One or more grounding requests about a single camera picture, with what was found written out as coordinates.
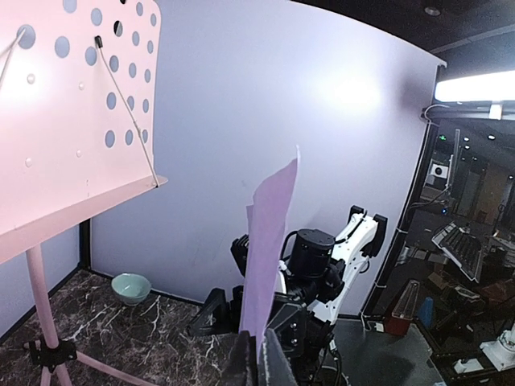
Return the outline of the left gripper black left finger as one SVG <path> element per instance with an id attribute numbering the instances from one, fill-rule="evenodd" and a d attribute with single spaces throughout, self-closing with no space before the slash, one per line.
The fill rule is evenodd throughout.
<path id="1" fill-rule="evenodd" d="M 242 331 L 229 354 L 229 362 L 222 372 L 221 386 L 255 386 L 258 384 L 256 339 Z"/>

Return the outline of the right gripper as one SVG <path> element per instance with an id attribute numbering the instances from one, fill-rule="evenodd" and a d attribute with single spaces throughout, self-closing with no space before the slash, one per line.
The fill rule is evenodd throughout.
<path id="1" fill-rule="evenodd" d="M 287 358 L 313 356 L 324 343 L 329 343 L 332 327 L 316 322 L 299 295 L 275 294 L 265 325 L 272 330 Z M 187 325 L 190 336 L 222 335 L 230 332 L 230 310 L 225 291 L 215 288 Z"/>

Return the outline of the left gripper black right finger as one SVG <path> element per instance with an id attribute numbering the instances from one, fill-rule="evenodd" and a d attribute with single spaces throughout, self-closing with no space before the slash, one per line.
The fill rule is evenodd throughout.
<path id="1" fill-rule="evenodd" d="M 297 386 L 290 362 L 282 351 L 274 330 L 267 329 L 259 353 L 259 384 Z"/>

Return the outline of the pink folding music stand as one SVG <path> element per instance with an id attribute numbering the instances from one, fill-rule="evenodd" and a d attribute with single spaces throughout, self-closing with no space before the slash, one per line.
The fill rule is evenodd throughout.
<path id="1" fill-rule="evenodd" d="M 1 259 L 27 259 L 42 384 L 76 360 L 139 385 L 60 339 L 42 245 L 165 184 L 153 128 L 161 12 L 155 1 L 1 4 Z"/>

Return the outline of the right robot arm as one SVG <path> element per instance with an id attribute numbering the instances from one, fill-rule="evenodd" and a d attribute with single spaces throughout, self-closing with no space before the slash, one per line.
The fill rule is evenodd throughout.
<path id="1" fill-rule="evenodd" d="M 357 276 L 380 252 L 387 222 L 384 216 L 370 216 L 353 206 L 338 236 L 306 228 L 286 236 L 293 248 L 279 257 L 267 322 L 286 357 L 317 352 L 332 340 L 340 306 Z"/>

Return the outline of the pale green ceramic bowl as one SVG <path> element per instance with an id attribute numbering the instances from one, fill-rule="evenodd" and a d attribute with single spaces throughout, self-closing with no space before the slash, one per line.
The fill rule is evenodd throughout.
<path id="1" fill-rule="evenodd" d="M 111 289 L 126 306 L 136 306 L 149 295 L 152 286 L 148 279 L 136 273 L 121 273 L 111 280 Z"/>

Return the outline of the red box on floor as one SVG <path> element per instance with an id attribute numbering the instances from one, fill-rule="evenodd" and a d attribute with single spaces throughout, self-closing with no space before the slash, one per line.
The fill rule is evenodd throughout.
<path id="1" fill-rule="evenodd" d="M 414 279 L 409 280 L 398 299 L 392 303 L 393 308 L 387 313 L 385 318 L 385 332 L 390 335 L 405 336 L 413 321 L 420 282 Z"/>

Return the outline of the grey computer keyboard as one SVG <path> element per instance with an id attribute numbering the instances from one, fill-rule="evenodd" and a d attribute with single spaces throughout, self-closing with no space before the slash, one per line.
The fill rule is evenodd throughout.
<path id="1" fill-rule="evenodd" d="M 480 282 L 483 246 L 480 240 L 455 222 L 438 230 L 431 242 L 450 259 L 469 281 Z"/>

